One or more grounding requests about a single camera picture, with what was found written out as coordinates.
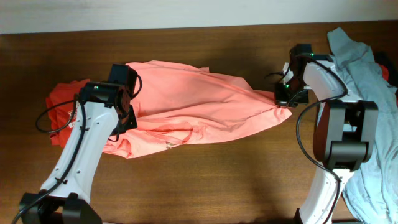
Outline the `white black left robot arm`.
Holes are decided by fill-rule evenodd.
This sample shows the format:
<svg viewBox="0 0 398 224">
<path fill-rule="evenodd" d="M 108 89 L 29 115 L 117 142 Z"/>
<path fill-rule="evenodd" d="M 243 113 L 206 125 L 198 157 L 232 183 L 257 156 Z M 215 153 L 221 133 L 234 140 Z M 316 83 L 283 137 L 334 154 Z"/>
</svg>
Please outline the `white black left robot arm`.
<svg viewBox="0 0 398 224">
<path fill-rule="evenodd" d="M 111 136 L 137 128 L 131 100 L 142 79 L 114 64 L 105 82 L 88 82 L 72 100 L 72 133 L 48 179 L 36 194 L 25 193 L 13 223 L 102 223 L 90 207 L 93 177 Z"/>
</svg>

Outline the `salmon pink t-shirt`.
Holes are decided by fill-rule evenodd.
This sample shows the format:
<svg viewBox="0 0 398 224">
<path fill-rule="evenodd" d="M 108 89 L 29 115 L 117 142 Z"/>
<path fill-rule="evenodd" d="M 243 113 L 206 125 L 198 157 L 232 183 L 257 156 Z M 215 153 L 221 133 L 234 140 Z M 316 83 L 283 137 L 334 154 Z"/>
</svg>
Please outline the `salmon pink t-shirt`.
<svg viewBox="0 0 398 224">
<path fill-rule="evenodd" d="M 184 144 L 233 141 L 292 114 L 274 103 L 273 93 L 254 90 L 241 77 L 156 60 L 129 66 L 142 78 L 141 92 L 131 101 L 137 128 L 108 141 L 107 154 L 132 159 Z"/>
</svg>

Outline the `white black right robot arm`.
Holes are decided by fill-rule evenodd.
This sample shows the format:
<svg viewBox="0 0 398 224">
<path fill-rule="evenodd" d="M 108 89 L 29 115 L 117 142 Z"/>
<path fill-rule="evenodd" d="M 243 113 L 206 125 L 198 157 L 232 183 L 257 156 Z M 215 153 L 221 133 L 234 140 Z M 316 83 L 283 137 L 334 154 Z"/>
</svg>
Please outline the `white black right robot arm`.
<svg viewBox="0 0 398 224">
<path fill-rule="evenodd" d="M 331 223 L 345 185 L 372 156 L 378 107 L 353 93 L 338 76 L 333 59 L 314 53 L 310 44 L 292 47 L 289 59 L 275 84 L 275 103 L 284 108 L 307 105 L 298 117 L 295 134 L 304 156 L 317 167 L 294 222 Z M 318 119 L 310 155 L 303 146 L 300 125 L 312 108 L 318 108 Z"/>
</svg>

